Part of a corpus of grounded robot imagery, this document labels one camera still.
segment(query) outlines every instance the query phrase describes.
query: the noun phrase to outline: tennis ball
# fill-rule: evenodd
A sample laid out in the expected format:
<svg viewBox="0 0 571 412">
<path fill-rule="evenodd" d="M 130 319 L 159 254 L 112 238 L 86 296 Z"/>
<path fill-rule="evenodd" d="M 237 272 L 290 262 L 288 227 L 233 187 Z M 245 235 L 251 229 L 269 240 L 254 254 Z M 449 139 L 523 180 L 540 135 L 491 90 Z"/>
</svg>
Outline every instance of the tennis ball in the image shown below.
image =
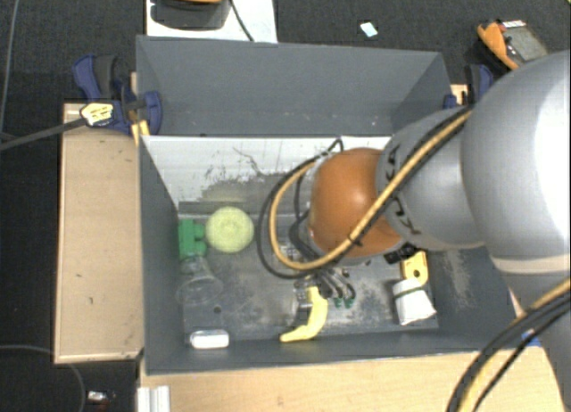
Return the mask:
<svg viewBox="0 0 571 412">
<path fill-rule="evenodd" d="M 204 233 L 214 249 L 224 253 L 237 253 L 252 242 L 253 222 L 243 210 L 227 206 L 210 216 Z"/>
</svg>

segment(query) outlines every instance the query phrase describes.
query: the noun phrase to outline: black carpet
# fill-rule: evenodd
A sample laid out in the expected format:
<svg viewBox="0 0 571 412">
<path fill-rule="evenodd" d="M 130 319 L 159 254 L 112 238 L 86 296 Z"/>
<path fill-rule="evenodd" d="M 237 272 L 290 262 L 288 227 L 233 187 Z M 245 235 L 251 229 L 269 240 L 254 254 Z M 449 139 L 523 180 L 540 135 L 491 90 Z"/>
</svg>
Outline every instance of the black carpet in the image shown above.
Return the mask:
<svg viewBox="0 0 571 412">
<path fill-rule="evenodd" d="M 477 23 L 523 19 L 552 51 L 569 48 L 566 0 L 274 0 L 282 42 L 435 50 L 452 82 L 463 82 Z M 0 0 L 4 67 L 13 0 Z M 359 29 L 372 21 L 377 37 Z M 65 99 L 79 96 L 70 66 L 86 53 L 117 54 L 135 68 L 134 38 L 144 32 L 144 0 L 21 0 L 4 131 L 16 136 L 60 121 Z M 0 344 L 51 347 L 58 217 L 57 138 L 0 157 Z M 133 405 L 135 364 L 81 366 L 88 390 L 109 391 L 109 410 Z M 70 370 L 49 357 L 0 351 L 0 410 L 75 410 Z"/>
</svg>

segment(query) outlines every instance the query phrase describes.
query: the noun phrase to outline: green block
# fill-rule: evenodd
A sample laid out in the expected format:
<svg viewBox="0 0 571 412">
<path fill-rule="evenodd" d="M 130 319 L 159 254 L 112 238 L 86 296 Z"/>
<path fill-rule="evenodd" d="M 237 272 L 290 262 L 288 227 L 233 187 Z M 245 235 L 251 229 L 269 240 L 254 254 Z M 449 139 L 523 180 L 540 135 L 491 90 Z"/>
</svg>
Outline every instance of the green block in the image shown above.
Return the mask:
<svg viewBox="0 0 571 412">
<path fill-rule="evenodd" d="M 206 254 L 204 225 L 195 223 L 192 219 L 178 222 L 178 256 L 181 260 L 195 255 Z"/>
</svg>

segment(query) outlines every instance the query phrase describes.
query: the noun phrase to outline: green object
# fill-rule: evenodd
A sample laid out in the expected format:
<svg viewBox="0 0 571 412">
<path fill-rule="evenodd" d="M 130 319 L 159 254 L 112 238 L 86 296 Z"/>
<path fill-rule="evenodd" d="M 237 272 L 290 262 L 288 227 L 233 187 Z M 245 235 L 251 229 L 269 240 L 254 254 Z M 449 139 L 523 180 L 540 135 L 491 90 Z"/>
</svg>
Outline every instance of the green object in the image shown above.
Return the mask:
<svg viewBox="0 0 571 412">
<path fill-rule="evenodd" d="M 181 260 L 206 253 L 204 238 L 204 225 L 192 219 L 178 222 L 178 255 Z"/>
<path fill-rule="evenodd" d="M 243 210 L 226 206 L 214 212 L 206 222 L 208 244 L 224 253 L 237 253 L 253 239 L 252 219 Z"/>
</svg>

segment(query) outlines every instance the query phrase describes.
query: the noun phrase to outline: clear plastic cup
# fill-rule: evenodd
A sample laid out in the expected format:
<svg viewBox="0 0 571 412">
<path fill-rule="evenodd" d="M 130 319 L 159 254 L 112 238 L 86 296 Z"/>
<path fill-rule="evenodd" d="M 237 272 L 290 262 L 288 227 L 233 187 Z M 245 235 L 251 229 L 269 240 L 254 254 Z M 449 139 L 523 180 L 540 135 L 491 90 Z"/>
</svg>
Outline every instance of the clear plastic cup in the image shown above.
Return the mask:
<svg viewBox="0 0 571 412">
<path fill-rule="evenodd" d="M 177 302 L 182 305 L 200 306 L 214 301 L 222 294 L 224 285 L 212 274 L 205 257 L 194 256 L 180 264 L 182 277 L 177 287 Z"/>
</svg>

